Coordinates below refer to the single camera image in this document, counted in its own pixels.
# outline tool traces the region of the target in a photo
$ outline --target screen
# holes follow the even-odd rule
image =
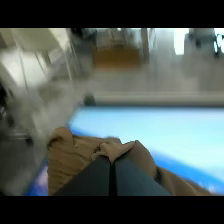
[[[74,134],[139,140],[156,164],[211,192],[224,193],[224,109],[83,107]]]

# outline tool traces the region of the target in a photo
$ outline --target brown cloth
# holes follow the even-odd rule
[[[117,138],[95,138],[73,135],[66,128],[57,128],[48,143],[48,195],[53,195],[77,176],[99,155],[113,163],[122,154],[147,175],[157,178],[173,196],[209,196],[209,191],[155,165],[150,152],[139,142],[122,144]]]

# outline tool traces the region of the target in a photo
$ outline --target white chair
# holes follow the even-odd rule
[[[61,49],[66,62],[69,79],[72,80],[72,72],[66,51],[71,48],[70,38],[65,28],[11,28],[12,35],[19,50],[21,68],[28,89],[24,64],[21,57],[21,50],[33,52],[45,74],[44,68],[40,63],[37,53],[47,55],[55,49]]]

